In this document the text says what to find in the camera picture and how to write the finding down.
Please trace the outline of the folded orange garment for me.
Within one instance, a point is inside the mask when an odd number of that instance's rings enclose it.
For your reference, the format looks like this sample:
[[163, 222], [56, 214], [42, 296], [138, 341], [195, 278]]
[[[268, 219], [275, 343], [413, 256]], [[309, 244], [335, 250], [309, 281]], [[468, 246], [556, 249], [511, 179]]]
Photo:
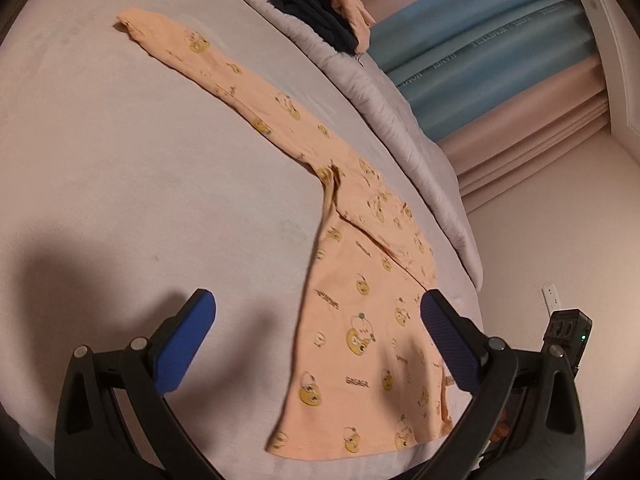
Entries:
[[366, 53], [370, 46], [371, 27], [375, 19], [362, 0], [331, 0], [332, 8], [348, 21], [357, 39], [355, 54]]

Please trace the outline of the dark navy garment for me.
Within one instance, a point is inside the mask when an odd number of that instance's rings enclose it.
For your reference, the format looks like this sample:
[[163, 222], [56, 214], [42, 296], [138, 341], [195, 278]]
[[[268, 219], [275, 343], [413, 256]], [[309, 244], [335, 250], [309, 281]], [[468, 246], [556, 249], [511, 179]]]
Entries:
[[308, 25], [334, 50], [356, 54], [358, 39], [352, 26], [337, 10], [331, 0], [268, 0], [280, 12], [295, 16]]

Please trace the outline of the orange cartoon print shirt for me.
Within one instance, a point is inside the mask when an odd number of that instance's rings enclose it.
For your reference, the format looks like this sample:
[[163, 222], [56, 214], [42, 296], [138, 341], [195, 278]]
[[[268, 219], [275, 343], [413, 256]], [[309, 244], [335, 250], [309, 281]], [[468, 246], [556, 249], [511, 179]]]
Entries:
[[420, 318], [422, 296], [437, 285], [435, 259], [409, 205], [322, 120], [198, 32], [135, 8], [119, 21], [322, 184], [291, 385], [268, 451], [337, 460], [449, 434], [444, 362]]

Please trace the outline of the white wall socket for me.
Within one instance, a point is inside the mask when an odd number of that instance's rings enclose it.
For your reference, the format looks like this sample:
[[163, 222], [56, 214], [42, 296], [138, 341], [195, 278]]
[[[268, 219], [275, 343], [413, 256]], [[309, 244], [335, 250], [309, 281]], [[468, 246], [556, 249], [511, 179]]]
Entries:
[[541, 293], [549, 315], [552, 315], [553, 312], [562, 309], [561, 299], [554, 283], [548, 282], [543, 284], [541, 287]]

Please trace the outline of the grey quilted duvet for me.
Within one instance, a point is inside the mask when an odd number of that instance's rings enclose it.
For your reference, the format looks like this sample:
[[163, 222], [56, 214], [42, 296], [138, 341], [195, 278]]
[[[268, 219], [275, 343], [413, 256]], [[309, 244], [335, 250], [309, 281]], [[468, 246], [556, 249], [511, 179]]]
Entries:
[[337, 52], [311, 27], [277, 10], [269, 0], [245, 0], [287, 36], [352, 103], [430, 207], [477, 289], [483, 265], [466, 215], [454, 168], [421, 130], [409, 103], [370, 55]]

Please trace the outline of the grey bed sheet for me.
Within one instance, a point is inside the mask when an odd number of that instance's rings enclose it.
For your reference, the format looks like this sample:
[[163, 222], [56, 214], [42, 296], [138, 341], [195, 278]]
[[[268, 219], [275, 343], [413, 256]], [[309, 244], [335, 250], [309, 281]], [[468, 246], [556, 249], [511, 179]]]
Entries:
[[1, 402], [52, 457], [68, 361], [148, 336], [194, 290], [217, 318], [168, 398], [230, 479], [386, 479], [429, 443], [318, 464], [269, 454], [321, 218], [316, 177], [116, 26], [130, 8], [200, 32], [381, 171], [464, 315], [475, 288], [419, 192], [358, 112], [243, 0], [29, 0], [1, 48]]

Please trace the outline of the blue and pink curtain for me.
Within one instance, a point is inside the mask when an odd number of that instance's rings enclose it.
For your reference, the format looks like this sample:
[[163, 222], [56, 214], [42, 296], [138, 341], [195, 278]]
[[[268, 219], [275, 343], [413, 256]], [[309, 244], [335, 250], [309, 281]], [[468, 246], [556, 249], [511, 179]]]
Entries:
[[487, 204], [610, 128], [580, 0], [361, 0], [369, 55], [457, 174]]

